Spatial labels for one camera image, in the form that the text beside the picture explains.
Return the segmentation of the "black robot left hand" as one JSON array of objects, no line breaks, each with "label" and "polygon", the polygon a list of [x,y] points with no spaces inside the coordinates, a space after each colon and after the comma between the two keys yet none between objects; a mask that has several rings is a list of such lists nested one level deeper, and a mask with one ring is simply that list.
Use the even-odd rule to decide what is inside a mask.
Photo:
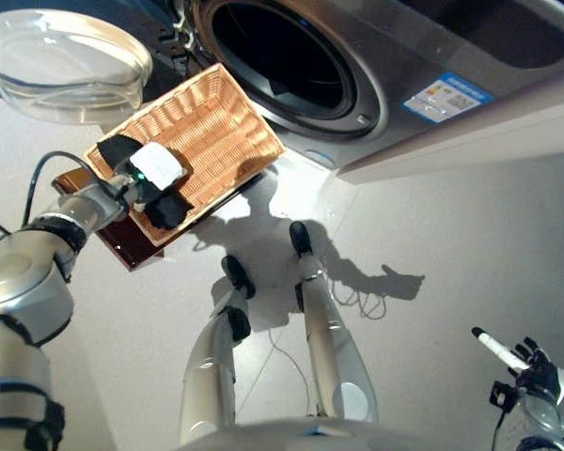
[{"label": "black robot left hand", "polygon": [[150,142],[127,158],[119,169],[128,184],[135,205],[146,205],[175,191],[176,184],[187,174],[187,167],[168,148]]}]

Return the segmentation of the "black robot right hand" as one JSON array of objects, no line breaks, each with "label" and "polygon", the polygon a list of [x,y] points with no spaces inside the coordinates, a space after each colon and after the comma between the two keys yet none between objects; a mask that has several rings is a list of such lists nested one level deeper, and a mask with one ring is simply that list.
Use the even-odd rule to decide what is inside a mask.
[{"label": "black robot right hand", "polygon": [[471,333],[507,366],[517,387],[541,393],[557,406],[561,404],[564,399],[564,369],[553,363],[536,340],[527,336],[511,349],[478,326],[473,327]]}]

